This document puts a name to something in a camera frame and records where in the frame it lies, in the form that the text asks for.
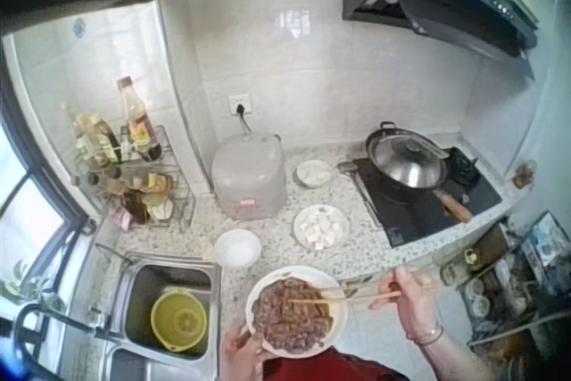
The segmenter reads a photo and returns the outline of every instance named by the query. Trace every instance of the gas stove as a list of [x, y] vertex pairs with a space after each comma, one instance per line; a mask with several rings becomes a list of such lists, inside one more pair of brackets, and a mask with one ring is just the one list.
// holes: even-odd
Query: gas stove
[[[500, 195], [470, 160], [457, 147], [447, 152], [448, 178], [441, 189], [452, 195], [475, 216], [501, 202]], [[431, 236], [458, 223], [432, 192], [420, 193], [414, 199], [400, 203], [384, 194], [381, 173], [369, 158], [353, 160], [357, 175], [363, 182], [373, 213], [382, 224], [391, 247]]]

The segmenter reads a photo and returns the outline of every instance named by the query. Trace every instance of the window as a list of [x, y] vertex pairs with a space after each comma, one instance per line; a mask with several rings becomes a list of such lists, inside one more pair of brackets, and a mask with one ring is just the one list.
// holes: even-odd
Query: window
[[[4, 49], [0, 61], [0, 321], [10, 323], [19, 306], [30, 300], [30, 285], [57, 293], [87, 215], [59, 182], [29, 131]], [[46, 334], [47, 319], [29, 319], [26, 327], [39, 328], [33, 335], [37, 345]]]

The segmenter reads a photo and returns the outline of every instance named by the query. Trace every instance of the hand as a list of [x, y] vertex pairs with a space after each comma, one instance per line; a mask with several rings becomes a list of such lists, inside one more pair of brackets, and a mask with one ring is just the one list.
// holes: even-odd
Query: hand
[[398, 267], [386, 273], [378, 287], [380, 294], [401, 290], [402, 295], [378, 299], [369, 308], [376, 310], [389, 302], [396, 302], [402, 328], [407, 334], [419, 337], [436, 326], [436, 303], [432, 280], [426, 274], [414, 274], [411, 269]]
[[245, 321], [238, 321], [224, 335], [220, 345], [220, 379], [221, 381], [254, 381], [261, 364], [277, 356], [261, 349], [263, 336], [254, 336], [244, 329]]

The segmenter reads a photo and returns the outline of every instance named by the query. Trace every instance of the person's left hand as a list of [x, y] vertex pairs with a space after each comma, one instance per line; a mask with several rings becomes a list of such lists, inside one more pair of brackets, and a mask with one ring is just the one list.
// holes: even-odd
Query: person's left hand
[[243, 335], [245, 321], [240, 320], [224, 335], [220, 345], [220, 379], [221, 381], [254, 381], [261, 364], [277, 356], [261, 349], [263, 336], [260, 333]]

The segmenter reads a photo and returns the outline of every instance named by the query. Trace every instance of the electrical outlet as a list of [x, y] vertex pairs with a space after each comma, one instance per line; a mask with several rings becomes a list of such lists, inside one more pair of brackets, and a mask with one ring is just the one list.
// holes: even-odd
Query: electrical outlet
[[244, 113], [252, 113], [252, 105], [250, 104], [250, 95], [231, 95], [228, 98], [228, 106], [230, 106], [230, 113], [237, 115], [236, 109], [238, 105], [241, 104], [244, 107]]

